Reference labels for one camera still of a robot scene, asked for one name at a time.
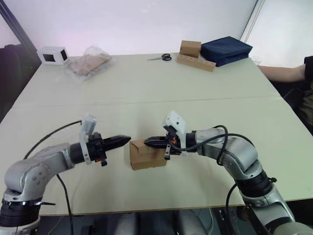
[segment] person's arm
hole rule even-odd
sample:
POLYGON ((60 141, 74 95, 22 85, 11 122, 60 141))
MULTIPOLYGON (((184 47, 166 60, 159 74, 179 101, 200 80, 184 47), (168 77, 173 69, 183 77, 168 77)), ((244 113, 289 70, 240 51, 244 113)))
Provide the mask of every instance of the person's arm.
POLYGON ((259 66, 262 73, 273 82, 297 82, 305 80, 305 65, 296 68, 259 66))

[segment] scissors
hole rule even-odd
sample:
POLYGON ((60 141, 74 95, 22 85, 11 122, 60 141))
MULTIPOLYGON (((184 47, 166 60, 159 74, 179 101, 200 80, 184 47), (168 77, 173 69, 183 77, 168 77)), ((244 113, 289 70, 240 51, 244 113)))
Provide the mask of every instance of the scissors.
POLYGON ((163 54, 161 57, 155 58, 155 59, 149 59, 149 60, 164 60, 164 61, 170 61, 172 59, 170 54, 163 54))

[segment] white box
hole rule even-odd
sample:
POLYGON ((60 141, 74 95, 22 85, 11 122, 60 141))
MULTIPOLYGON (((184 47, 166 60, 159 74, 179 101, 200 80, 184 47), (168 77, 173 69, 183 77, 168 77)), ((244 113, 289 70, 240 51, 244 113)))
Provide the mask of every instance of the white box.
POLYGON ((63 65, 68 60, 65 47, 43 47, 37 54, 45 65, 63 65))

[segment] wooden holder with holes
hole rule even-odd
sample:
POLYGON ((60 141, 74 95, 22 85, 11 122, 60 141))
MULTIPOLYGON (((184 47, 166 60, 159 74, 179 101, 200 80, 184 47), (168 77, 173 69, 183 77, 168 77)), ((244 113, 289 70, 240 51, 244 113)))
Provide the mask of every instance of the wooden holder with holes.
POLYGON ((194 68, 198 68, 198 69, 206 70, 210 72, 214 70, 215 65, 216 65, 216 63, 211 62, 211 61, 198 59, 198 58, 194 58, 194 57, 187 56, 187 55, 181 55, 181 54, 178 55, 177 62, 183 65, 188 65, 194 68))

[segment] plastic bag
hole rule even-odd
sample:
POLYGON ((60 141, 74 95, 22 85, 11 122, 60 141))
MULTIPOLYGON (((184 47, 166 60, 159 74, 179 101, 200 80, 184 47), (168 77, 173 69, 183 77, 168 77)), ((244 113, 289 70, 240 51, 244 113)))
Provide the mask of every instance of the plastic bag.
POLYGON ((70 71, 81 81, 91 78, 95 74, 105 71, 116 59, 98 47, 89 47, 84 55, 71 58, 66 63, 66 70, 70 71))

